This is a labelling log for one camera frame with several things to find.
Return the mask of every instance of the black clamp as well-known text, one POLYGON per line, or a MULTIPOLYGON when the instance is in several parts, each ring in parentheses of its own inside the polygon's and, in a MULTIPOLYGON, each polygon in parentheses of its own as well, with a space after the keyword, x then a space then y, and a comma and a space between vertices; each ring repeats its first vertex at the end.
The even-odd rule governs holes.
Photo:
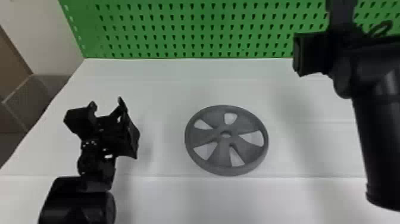
POLYGON ((296 33, 293 68, 299 76, 328 75, 342 98, 364 95, 400 64, 400 35, 386 36, 393 26, 384 21, 368 33, 352 18, 357 0, 327 1, 325 32, 296 33))
POLYGON ((112 224, 115 200, 108 192, 119 156, 137 158, 139 130, 118 98, 109 115, 96 117, 97 105, 68 110, 64 123, 82 140, 77 162, 80 176, 57 178, 42 208, 39 224, 112 224))

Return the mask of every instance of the white table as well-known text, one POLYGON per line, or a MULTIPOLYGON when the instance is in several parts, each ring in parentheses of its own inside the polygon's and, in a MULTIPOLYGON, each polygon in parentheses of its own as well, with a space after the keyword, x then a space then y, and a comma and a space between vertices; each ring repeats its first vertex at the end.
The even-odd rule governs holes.
POLYGON ((399 223, 369 204, 351 103, 323 76, 300 79, 291 60, 85 60, 0 170, 0 223, 36 223, 52 181, 75 175, 80 141, 70 108, 110 113, 125 100, 141 131, 139 159, 119 158, 112 193, 124 223, 399 223), (235 178, 188 156, 186 123, 231 104, 268 130, 264 162, 235 178))

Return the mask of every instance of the wheel spoke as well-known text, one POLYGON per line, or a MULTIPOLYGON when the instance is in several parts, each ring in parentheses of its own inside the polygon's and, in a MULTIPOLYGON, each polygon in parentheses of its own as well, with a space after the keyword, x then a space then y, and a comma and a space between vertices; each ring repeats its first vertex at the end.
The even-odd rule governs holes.
POLYGON ((256 160, 263 150, 262 147, 251 144, 241 137, 237 137, 232 145, 244 163, 251 163, 256 160))
POLYGON ((210 125, 212 128, 217 128, 219 126, 225 125, 224 115, 224 110, 210 111, 203 115, 202 120, 210 125))
POLYGON ((252 122, 247 116, 244 116, 243 114, 237 115, 236 120, 233 122, 233 124, 230 125, 229 128, 237 131, 239 135, 252 133, 259 130, 259 128, 255 125, 255 122, 252 122))
POLYGON ((200 129, 193 127, 190 130, 190 146, 196 148, 214 141, 217 137, 215 129, 200 129))
POLYGON ((224 140, 220 141, 207 161, 216 166, 232 167, 229 153, 229 142, 224 140))

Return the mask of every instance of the black mechanical part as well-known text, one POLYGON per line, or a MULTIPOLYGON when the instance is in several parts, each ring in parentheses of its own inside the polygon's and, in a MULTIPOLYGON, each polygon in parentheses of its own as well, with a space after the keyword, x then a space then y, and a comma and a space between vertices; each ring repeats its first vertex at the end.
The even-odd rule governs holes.
POLYGON ((367 199, 400 211, 400 35, 392 21, 363 32, 353 21, 357 0, 327 1, 325 32, 297 33, 293 68, 323 73, 353 102, 367 172, 367 199))
POLYGON ((77 162, 80 176, 57 178, 39 217, 39 224, 113 224, 116 206, 109 192, 119 156, 137 158, 139 130, 118 98, 109 115, 96 117, 97 105, 68 110, 64 123, 81 139, 77 162))
POLYGON ((268 133, 263 123, 249 111, 232 105, 214 105, 197 112, 188 122, 185 130, 185 144, 192 160, 204 170, 216 175, 236 176, 254 170, 263 162, 268 151, 268 133), (227 124, 227 113, 237 115, 232 124, 227 124), (212 129, 195 127, 198 120, 203 120, 212 129), (255 145, 244 140, 241 135, 260 131, 263 145, 255 145), (216 142, 217 146, 209 158, 202 158, 195 151, 196 147, 216 142), (242 159, 241 166, 233 166, 230 148, 242 159))

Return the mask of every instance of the green pegboard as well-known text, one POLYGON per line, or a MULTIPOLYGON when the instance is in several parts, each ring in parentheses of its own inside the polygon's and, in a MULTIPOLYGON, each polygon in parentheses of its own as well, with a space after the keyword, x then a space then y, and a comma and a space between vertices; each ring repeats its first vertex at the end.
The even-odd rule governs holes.
MULTIPOLYGON (((325 0, 130 1, 60 0, 87 58, 291 57, 295 32, 328 23, 325 0)), ((364 30, 393 20, 398 1, 358 1, 355 21, 364 30)))

